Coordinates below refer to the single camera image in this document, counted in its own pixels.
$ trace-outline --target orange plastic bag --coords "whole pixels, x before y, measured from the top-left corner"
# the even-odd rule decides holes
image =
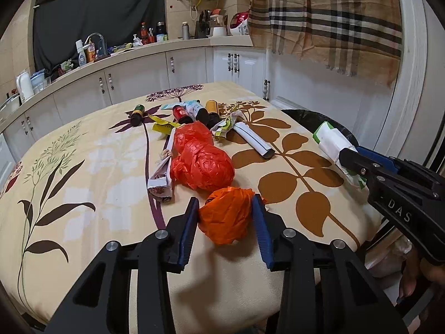
[[[235,170],[222,149],[192,139],[185,144],[181,155],[172,160],[170,175],[193,190],[199,187],[213,192],[230,186]]]
[[[174,133],[173,147],[181,154],[186,143],[192,139],[213,145],[213,136],[210,130],[200,121],[195,121],[177,128]]]
[[[227,187],[213,192],[199,209],[199,228],[215,244],[231,244],[247,233],[255,192]]]

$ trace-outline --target kitchen counter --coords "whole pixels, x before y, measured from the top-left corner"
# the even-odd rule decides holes
[[[14,113],[8,116],[0,124],[0,132],[3,132],[17,117],[23,114],[26,110],[37,104],[39,101],[45,99],[55,91],[67,86],[68,84],[93,74],[99,70],[108,68],[110,66],[123,63],[125,61],[146,57],[148,55],[159,54],[167,51],[189,49],[189,48],[205,48],[207,46],[249,46],[252,47],[250,36],[222,36],[208,39],[191,39],[191,40],[170,40],[162,43],[154,43],[145,46],[139,46],[132,50],[122,52],[113,57],[109,57],[95,63],[88,63],[82,67],[72,70],[71,72],[61,76],[47,88],[37,93],[27,101],[25,101]]]

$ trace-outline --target black curtain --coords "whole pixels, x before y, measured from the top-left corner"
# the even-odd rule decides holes
[[[33,48],[36,71],[51,71],[73,59],[76,41],[98,32],[107,46],[133,42],[133,34],[165,21],[164,0],[51,0],[34,11]],[[98,49],[98,40],[93,39]]]

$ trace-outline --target human hand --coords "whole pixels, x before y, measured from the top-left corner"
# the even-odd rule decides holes
[[[445,266],[434,266],[426,259],[420,259],[419,252],[413,247],[406,258],[406,266],[400,280],[399,299],[412,295],[420,274],[423,274],[429,281],[445,286]]]

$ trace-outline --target faucet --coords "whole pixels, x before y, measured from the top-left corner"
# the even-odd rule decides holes
[[[102,36],[102,34],[99,34],[98,32],[94,32],[94,33],[92,33],[92,34],[90,34],[87,38],[86,38],[86,40],[85,40],[85,46],[89,46],[89,44],[88,44],[88,41],[90,41],[90,38],[93,36],[93,35],[96,35],[96,36],[98,36],[99,37],[99,44],[100,44],[100,47],[99,47],[99,53],[98,53],[98,55],[100,56],[100,57],[106,57],[107,55],[108,55],[108,51],[107,51],[107,44],[105,43],[105,39],[104,39],[104,37]]]

